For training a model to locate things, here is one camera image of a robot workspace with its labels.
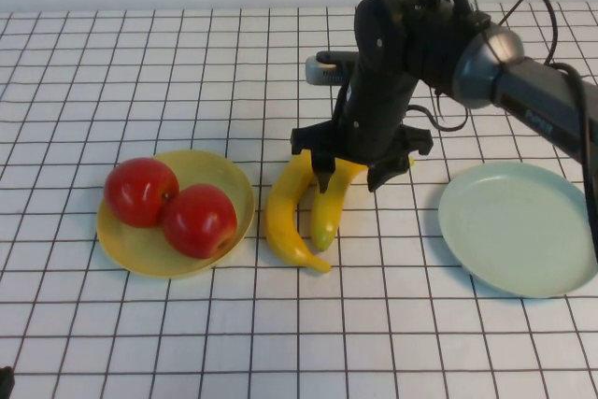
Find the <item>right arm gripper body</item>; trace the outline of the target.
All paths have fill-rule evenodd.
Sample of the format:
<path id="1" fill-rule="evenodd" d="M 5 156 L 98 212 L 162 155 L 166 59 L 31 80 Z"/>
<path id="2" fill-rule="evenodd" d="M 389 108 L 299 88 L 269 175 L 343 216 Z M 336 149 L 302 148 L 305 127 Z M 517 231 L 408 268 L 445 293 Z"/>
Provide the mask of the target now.
<path id="1" fill-rule="evenodd" d="M 402 124 L 417 84 L 406 73 L 385 77 L 353 72 L 339 92 L 329 121 L 292 130 L 292 153 L 310 150 L 314 156 L 364 165 L 412 151 L 429 154 L 431 132 Z"/>

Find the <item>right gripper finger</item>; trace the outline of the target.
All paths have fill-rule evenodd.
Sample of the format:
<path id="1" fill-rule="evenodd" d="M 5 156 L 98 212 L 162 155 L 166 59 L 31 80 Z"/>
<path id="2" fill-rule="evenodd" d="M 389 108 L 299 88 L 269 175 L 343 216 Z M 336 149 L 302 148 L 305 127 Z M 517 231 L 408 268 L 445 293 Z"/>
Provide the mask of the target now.
<path id="1" fill-rule="evenodd" d="M 335 173 L 335 157 L 325 152 L 311 152 L 311 166 L 317 178 L 319 192 L 326 193 L 330 180 Z"/>
<path id="2" fill-rule="evenodd" d="M 375 192 L 386 182 L 406 172 L 406 156 L 399 156 L 379 162 L 368 168 L 367 186 L 369 192 Z"/>

